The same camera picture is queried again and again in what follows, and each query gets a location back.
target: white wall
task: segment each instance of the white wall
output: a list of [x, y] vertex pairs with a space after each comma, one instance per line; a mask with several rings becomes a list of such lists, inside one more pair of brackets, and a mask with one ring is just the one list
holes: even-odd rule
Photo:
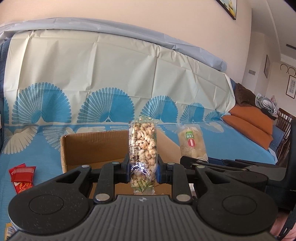
[[[274, 62], [272, 65], [266, 96], [271, 98], [274, 95], [280, 108], [296, 116], [296, 99], [286, 95], [289, 74], [286, 73], [287, 68], [285, 66], [282, 66], [282, 70], [280, 70], [281, 64], [283, 63]], [[290, 73], [294, 75], [294, 70], [290, 69]]]
[[[255, 91], [258, 73], [260, 72], [262, 56], [264, 53], [264, 34], [251, 32], [249, 54], [242, 80], [242, 85], [252, 92]], [[249, 70], [256, 72], [256, 75], [249, 74]]]
[[[255, 95], [258, 93], [266, 94], [271, 75], [270, 71], [267, 78], [264, 74], [266, 55], [269, 57], [270, 66], [272, 66], [272, 63], [276, 60], [276, 50], [276, 46], [267, 36], [258, 32], [251, 33], [249, 54], [242, 84]], [[256, 75], [250, 74], [249, 70], [255, 71]]]
[[246, 0], [237, 0], [235, 21], [216, 0], [4, 0], [0, 4], [0, 24], [52, 17], [106, 19], [166, 33], [224, 59], [226, 74], [242, 82], [252, 19]]

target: picture frame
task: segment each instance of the picture frame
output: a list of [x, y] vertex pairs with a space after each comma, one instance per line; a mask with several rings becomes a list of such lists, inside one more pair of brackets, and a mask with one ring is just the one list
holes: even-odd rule
[[237, 19], [237, 0], [216, 0], [228, 14], [233, 18]]
[[264, 74], [267, 79], [268, 79], [269, 70], [270, 70], [270, 60], [268, 55], [266, 55]]
[[296, 94], [296, 77], [290, 75], [287, 90], [286, 90], [286, 95], [295, 99], [295, 94]]

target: ceiling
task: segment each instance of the ceiling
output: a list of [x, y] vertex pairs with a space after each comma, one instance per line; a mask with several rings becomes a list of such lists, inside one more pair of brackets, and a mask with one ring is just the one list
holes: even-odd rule
[[276, 46], [281, 61], [296, 66], [296, 12], [284, 0], [248, 0], [252, 31], [264, 33]]

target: red packet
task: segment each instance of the red packet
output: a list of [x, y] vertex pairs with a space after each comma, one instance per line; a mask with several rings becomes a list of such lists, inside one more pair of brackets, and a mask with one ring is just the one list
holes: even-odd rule
[[[9, 174], [10, 174], [11, 179], [14, 176], [13, 171], [15, 169], [17, 169], [17, 168], [22, 168], [22, 167], [26, 167], [26, 164], [23, 163], [21, 165], [18, 165], [16, 167], [13, 167], [13, 168], [9, 169]], [[15, 187], [15, 191], [18, 194], [18, 193], [20, 193], [20, 192], [22, 192], [24, 190], [27, 190], [27, 189], [31, 188], [33, 186], [33, 184], [32, 183], [24, 183], [24, 182], [14, 182], [13, 186]]]
[[12, 172], [12, 182], [32, 183], [36, 167], [16, 167]]

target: open cardboard box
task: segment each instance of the open cardboard box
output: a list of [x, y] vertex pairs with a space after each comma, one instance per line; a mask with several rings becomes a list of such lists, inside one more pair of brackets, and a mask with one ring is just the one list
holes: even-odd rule
[[[157, 151], [164, 163], [180, 163], [181, 152], [178, 145], [157, 131]], [[101, 168], [113, 161], [122, 162], [128, 153], [128, 131], [105, 131], [69, 134], [61, 137], [61, 161], [63, 173], [80, 165], [88, 164], [92, 169]], [[94, 183], [90, 198], [93, 197]], [[115, 185], [115, 194], [133, 194], [131, 185]], [[155, 194], [170, 195], [171, 185], [157, 184]]]

